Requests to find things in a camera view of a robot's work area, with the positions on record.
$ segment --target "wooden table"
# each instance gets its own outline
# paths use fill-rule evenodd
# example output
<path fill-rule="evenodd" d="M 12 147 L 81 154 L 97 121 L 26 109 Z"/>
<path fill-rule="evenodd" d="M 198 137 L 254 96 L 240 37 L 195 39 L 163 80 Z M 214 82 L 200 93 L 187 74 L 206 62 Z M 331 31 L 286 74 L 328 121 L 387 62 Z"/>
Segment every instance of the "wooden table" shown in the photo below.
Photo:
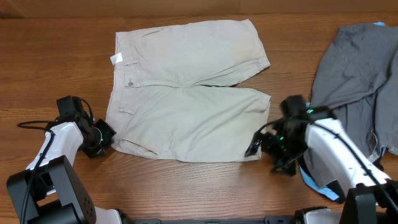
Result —
<path fill-rule="evenodd" d="M 250 19 L 271 67 L 240 84 L 270 96 L 269 120 L 287 96 L 309 98 L 317 65 L 339 26 L 384 21 L 398 26 L 398 14 L 268 14 L 211 17 L 0 20 L 0 223 L 18 223 L 6 189 L 7 178 L 22 171 L 43 144 L 42 131 L 16 124 L 54 119 L 56 99 L 86 99 L 104 118 L 113 86 L 115 32 L 186 24 L 209 19 Z M 384 158 L 398 179 L 398 157 Z M 272 162 L 189 164 L 156 161 L 107 151 L 88 159 L 79 152 L 75 170 L 96 206 L 120 208 L 131 218 L 164 220 L 259 218 L 293 214 L 332 203 L 310 190 L 300 175 L 270 174 Z"/>

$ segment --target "gray garment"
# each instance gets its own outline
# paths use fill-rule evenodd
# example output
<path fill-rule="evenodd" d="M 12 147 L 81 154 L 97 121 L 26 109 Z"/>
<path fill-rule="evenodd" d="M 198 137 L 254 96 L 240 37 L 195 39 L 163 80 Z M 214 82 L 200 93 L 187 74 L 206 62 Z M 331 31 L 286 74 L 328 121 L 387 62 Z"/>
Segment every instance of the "gray garment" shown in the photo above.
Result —
<path fill-rule="evenodd" d="M 348 136 L 371 161 L 380 155 L 381 146 L 398 153 L 397 49 L 398 28 L 341 27 L 312 87 L 311 106 L 333 108 Z M 334 180 L 311 150 L 304 159 L 319 186 Z"/>

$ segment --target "brown wall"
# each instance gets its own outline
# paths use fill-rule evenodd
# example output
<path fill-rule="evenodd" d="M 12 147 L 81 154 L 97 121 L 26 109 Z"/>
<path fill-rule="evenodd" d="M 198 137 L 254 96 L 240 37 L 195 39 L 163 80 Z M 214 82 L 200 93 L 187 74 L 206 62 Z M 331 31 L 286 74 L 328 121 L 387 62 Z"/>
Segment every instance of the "brown wall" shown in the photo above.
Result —
<path fill-rule="evenodd" d="M 396 0 L 0 0 L 1 17 L 398 12 Z"/>

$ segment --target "clothing label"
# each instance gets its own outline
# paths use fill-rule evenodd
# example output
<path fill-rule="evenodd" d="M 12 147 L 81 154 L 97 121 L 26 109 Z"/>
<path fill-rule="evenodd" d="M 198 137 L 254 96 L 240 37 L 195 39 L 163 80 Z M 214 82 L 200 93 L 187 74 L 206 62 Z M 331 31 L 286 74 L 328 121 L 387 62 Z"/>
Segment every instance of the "clothing label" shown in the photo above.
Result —
<path fill-rule="evenodd" d="M 118 53 L 118 54 L 113 55 L 113 56 L 111 57 L 112 65 L 114 65 L 114 64 L 116 64 L 116 63 L 118 63 L 118 62 L 122 62 L 122 61 L 123 61 L 122 53 Z"/>

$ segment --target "garment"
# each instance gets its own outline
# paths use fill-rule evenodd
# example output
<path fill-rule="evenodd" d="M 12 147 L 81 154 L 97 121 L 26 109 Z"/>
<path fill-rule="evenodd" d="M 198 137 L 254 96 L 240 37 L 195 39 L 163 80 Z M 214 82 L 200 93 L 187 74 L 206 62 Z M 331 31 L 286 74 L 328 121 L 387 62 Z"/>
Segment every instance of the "garment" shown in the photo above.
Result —
<path fill-rule="evenodd" d="M 123 60 L 106 117 L 116 150 L 185 162 L 260 158 L 244 152 L 267 122 L 271 97 L 221 87 L 270 65 L 249 20 L 119 32 L 116 53 Z"/>
<path fill-rule="evenodd" d="M 333 108 L 348 136 L 370 161 L 398 152 L 398 28 L 359 24 L 339 29 L 323 56 L 311 106 Z M 334 178 L 309 149 L 304 160 L 318 186 Z"/>

